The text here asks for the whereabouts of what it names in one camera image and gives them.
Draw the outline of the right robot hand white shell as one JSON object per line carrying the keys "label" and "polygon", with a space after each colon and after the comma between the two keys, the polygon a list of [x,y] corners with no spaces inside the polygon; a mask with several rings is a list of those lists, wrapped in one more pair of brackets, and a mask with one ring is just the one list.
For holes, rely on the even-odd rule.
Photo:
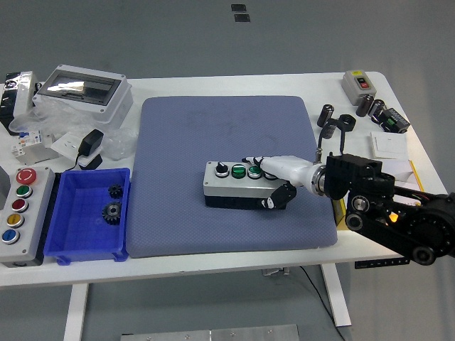
{"label": "right robot hand white shell", "polygon": [[306,188],[314,195],[320,195],[319,173],[320,164],[296,156],[260,156],[246,157],[242,162],[259,167],[263,172],[285,180],[268,198],[261,200],[261,205],[267,209],[281,209],[296,197],[298,187]]}

